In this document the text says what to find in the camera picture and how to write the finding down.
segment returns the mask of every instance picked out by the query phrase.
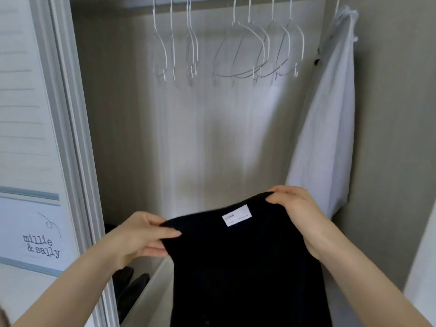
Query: door frame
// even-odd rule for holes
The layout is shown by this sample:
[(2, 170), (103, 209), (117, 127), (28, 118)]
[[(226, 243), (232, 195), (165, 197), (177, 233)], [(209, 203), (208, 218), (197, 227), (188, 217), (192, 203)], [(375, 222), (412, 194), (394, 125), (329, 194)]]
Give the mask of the door frame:
[[(70, 0), (29, 0), (62, 171), (83, 254), (105, 234)], [(119, 327), (112, 280), (92, 319)]]

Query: black garment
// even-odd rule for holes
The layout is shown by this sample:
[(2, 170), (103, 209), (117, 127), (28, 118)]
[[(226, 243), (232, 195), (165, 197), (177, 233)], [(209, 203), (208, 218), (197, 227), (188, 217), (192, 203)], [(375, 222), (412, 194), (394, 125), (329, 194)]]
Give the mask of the black garment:
[[(331, 326), (320, 263), (271, 193), (168, 220), (174, 261), (171, 327)], [(227, 226), (245, 204), (252, 217)]]

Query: right hand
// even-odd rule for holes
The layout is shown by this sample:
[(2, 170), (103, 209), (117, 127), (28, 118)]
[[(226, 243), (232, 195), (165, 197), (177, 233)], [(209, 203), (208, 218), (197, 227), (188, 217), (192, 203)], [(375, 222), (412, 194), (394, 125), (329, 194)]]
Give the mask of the right hand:
[(288, 213), (292, 223), (304, 238), (309, 253), (320, 259), (320, 249), (336, 236), (339, 229), (331, 222), (307, 190), (301, 187), (275, 186), (275, 192), (266, 198), (272, 204), (280, 204)]

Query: white wire hanger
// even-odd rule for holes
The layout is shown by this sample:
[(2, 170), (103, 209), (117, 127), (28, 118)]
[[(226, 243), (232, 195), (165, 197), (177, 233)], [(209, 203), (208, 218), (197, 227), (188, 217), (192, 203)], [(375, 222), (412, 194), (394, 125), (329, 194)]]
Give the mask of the white wire hanger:
[[(265, 34), (265, 38), (264, 38), (263, 41), (262, 41), (262, 49), (263, 49), (263, 51), (264, 51), (263, 62), (262, 62), (260, 65), (258, 65), (258, 62), (259, 62), (259, 57), (258, 57), (257, 60), (256, 60), (256, 65), (253, 66), (252, 69), (250, 69), (250, 70), (248, 70), (248, 71), (242, 73), (241, 75), (238, 75), (238, 74), (237, 74), (237, 75), (233, 75), (233, 77), (234, 77), (234, 78), (238, 78), (238, 79), (246, 79), (246, 78), (249, 78), (249, 77), (253, 77), (253, 80), (257, 80), (257, 77), (255, 77), (255, 75), (257, 75), (257, 72), (258, 72), (258, 71), (261, 71), (262, 67), (264, 67), (264, 66), (266, 65), (266, 63), (268, 63), (268, 60), (270, 59), (270, 36), (269, 36), (268, 33), (264, 30), (263, 27), (260, 27), (259, 25), (255, 25), (255, 24), (254, 24), (254, 21), (251, 19), (251, 2), (252, 2), (252, 0), (249, 0), (249, 1), (248, 1), (248, 20), (247, 20), (247, 26), (245, 27), (244, 34), (243, 34), (243, 36), (242, 36), (242, 38), (241, 38), (241, 41), (239, 42), (239, 46), (238, 46), (238, 49), (237, 49), (237, 51), (236, 51), (235, 58), (233, 59), (233, 63), (232, 63), (232, 73), (233, 73), (233, 69), (234, 69), (234, 67), (235, 67), (236, 58), (237, 58), (237, 56), (238, 56), (239, 50), (241, 49), (241, 45), (242, 45), (243, 40), (244, 40), (244, 38), (245, 38), (245, 34), (247, 33), (247, 29), (254, 33), (254, 31), (251, 30), (248, 26), (252, 26), (252, 27), (254, 26), (254, 27), (260, 29), (260, 30), (261, 30), (262, 32), (264, 32), (264, 34)], [(265, 40), (267, 41), (267, 46), (268, 46), (268, 51), (267, 51), (267, 55), (266, 55), (266, 60), (265, 60)]]
[[(250, 75), (247, 76), (247, 77), (251, 77), (251, 76), (254, 76), (254, 73), (255, 73), (256, 71), (258, 71), (258, 70), (260, 69), (260, 67), (262, 67), (262, 66), (264, 66), (264, 65), (266, 64), (266, 60), (265, 60), (265, 59), (266, 59), (266, 56), (267, 56), (267, 55), (266, 55), (266, 52), (265, 52), (265, 43), (264, 43), (264, 41), (263, 41), (262, 38), (259, 37), (259, 35), (258, 35), (256, 32), (254, 32), (250, 27), (241, 24), (239, 21), (236, 22), (235, 10), (236, 10), (236, 0), (233, 1), (233, 17), (232, 17), (232, 25), (231, 25), (231, 27), (227, 30), (227, 32), (226, 32), (226, 34), (225, 34), (225, 36), (224, 36), (224, 39), (223, 39), (223, 41), (221, 42), (220, 46), (218, 47), (218, 50), (217, 50), (217, 52), (216, 52), (216, 54), (215, 54), (215, 57), (214, 57), (214, 60), (213, 60), (212, 73), (213, 73), (214, 77), (215, 77), (215, 76), (218, 76), (218, 77), (224, 77), (224, 78), (239, 77), (239, 76), (243, 76), (243, 75), (247, 74), (248, 72), (251, 72), (252, 74), (250, 74)], [(248, 3), (248, 23), (250, 24), (250, 22), (251, 22), (251, 0), (249, 0), (249, 3)], [(256, 67), (253, 66), (253, 68), (250, 69), (250, 70), (248, 70), (248, 71), (244, 71), (244, 72), (241, 72), (241, 73), (239, 73), (239, 74), (234, 74), (234, 73), (233, 73), (233, 67), (234, 67), (234, 65), (235, 65), (235, 59), (236, 59), (236, 56), (237, 56), (237, 54), (238, 54), (238, 52), (239, 52), (239, 49), (241, 48), (241, 44), (242, 44), (242, 39), (241, 39), (241, 42), (239, 43), (238, 50), (237, 50), (237, 52), (236, 52), (236, 56), (235, 56), (235, 58), (234, 58), (234, 60), (233, 60), (232, 73), (231, 73), (231, 74), (219, 74), (219, 73), (217, 73), (217, 71), (216, 71), (216, 60), (217, 60), (218, 54), (219, 54), (219, 52), (220, 52), (222, 46), (224, 45), (226, 39), (228, 38), (230, 32), (232, 31), (232, 29), (234, 30), (236, 26), (240, 26), (240, 27), (243, 27), (243, 28), (244, 28), (243, 37), (244, 37), (244, 35), (246, 34), (246, 32), (247, 32), (247, 30), (248, 30), (248, 31), (250, 31), (251, 33), (253, 33), (254, 36), (255, 36), (256, 38), (259, 39), (259, 41), (260, 41), (261, 44), (262, 44), (262, 49), (261, 49), (261, 50), (263, 51), (263, 63), (262, 63), (261, 65), (259, 65), (259, 66), (256, 66)], [(269, 52), (270, 52), (270, 46), (268, 45), (268, 57), (269, 57)]]
[[(293, 2), (293, 0), (290, 0), (290, 2), (289, 2), (289, 21), (286, 24), (286, 28), (288, 28), (289, 25), (294, 26), (294, 27), (296, 27), (298, 29), (299, 33), (301, 34), (301, 40), (302, 40), (302, 44), (301, 44), (301, 59), (295, 63), (294, 68), (292, 68), (289, 72), (280, 73), (279, 70), (280, 70), (281, 66), (283, 66), (289, 60), (289, 58), (287, 58), (284, 62), (282, 62), (279, 65), (279, 68), (275, 72), (275, 79), (277, 79), (277, 76), (281, 76), (281, 77), (282, 76), (286, 76), (286, 75), (288, 75), (288, 74), (290, 74), (292, 72), (294, 72), (294, 77), (297, 77), (298, 76), (298, 66), (301, 65), (302, 61), (304, 60), (304, 48), (305, 48), (304, 33), (302, 32), (302, 29), (300, 28), (300, 26), (295, 24), (295, 22), (293, 21), (293, 18), (292, 18), (292, 2)], [(282, 42), (281, 42), (280, 48), (279, 48), (279, 52), (277, 53), (277, 58), (275, 59), (275, 67), (277, 67), (277, 64), (279, 62), (280, 50), (282, 49), (282, 45), (283, 45), (284, 39), (285, 39), (285, 34), (283, 35)]]
[[(162, 40), (161, 36), (159, 35), (159, 33), (157, 32), (157, 28), (156, 28), (156, 0), (153, 0), (153, 25), (154, 25), (154, 32), (153, 32), (153, 53), (152, 53), (152, 68), (153, 68), (153, 74), (156, 77), (161, 77), (163, 76), (163, 80), (166, 82), (166, 70), (168, 69), (168, 58), (166, 56), (166, 48), (165, 48), (165, 44), (164, 41)], [(157, 69), (155, 70), (155, 45), (156, 45), (156, 38), (159, 39), (160, 44), (162, 45), (163, 48), (163, 52), (165, 53), (165, 68), (162, 70), (162, 73), (160, 73)]]
[(170, 26), (171, 26), (171, 60), (173, 62), (173, 80), (176, 81), (176, 48), (174, 45), (173, 33), (173, 0), (170, 5)]
[[(188, 63), (188, 75), (191, 78), (197, 76), (197, 64), (199, 60), (198, 55), (198, 39), (192, 28), (192, 18), (191, 18), (191, 5), (192, 0), (187, 0), (186, 2), (186, 23), (188, 26), (186, 32), (186, 62)], [(190, 49), (192, 46), (192, 63), (190, 62)]]
[[(273, 26), (273, 24), (277, 24), (284, 31), (283, 38), (285, 36), (288, 37), (288, 56), (287, 56), (286, 60), (282, 64), (280, 64), (279, 66), (277, 66), (277, 61), (276, 61), (275, 66), (273, 67), (273, 71), (271, 71), (270, 73), (268, 73), (266, 75), (262, 75), (262, 69), (260, 68), (259, 72), (256, 73), (256, 78), (255, 78), (256, 81), (257, 81), (257, 79), (259, 77), (260, 78), (265, 78), (265, 77), (268, 77), (268, 76), (272, 75), (273, 73), (275, 73), (278, 69), (280, 69), (280, 67), (283, 64), (285, 64), (289, 60), (289, 57), (291, 55), (291, 35), (289, 34), (289, 31), (286, 29), (286, 27), (284, 27), (282, 24), (280, 24), (278, 21), (275, 20), (275, 17), (274, 17), (274, 2), (275, 2), (275, 0), (271, 1), (271, 22), (268, 25), (268, 27), (266, 28), (266, 31), (269, 32), (271, 27)], [(259, 62), (260, 53), (261, 53), (261, 50), (259, 51), (259, 55), (257, 56), (256, 64)]]

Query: white label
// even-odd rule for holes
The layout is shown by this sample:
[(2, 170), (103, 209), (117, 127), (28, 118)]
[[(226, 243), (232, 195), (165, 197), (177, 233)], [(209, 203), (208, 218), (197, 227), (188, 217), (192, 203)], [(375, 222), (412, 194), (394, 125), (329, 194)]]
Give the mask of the white label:
[(251, 213), (248, 209), (248, 205), (246, 204), (233, 212), (225, 214), (224, 216), (222, 216), (222, 218), (224, 219), (227, 226), (232, 226), (245, 219), (251, 218)]

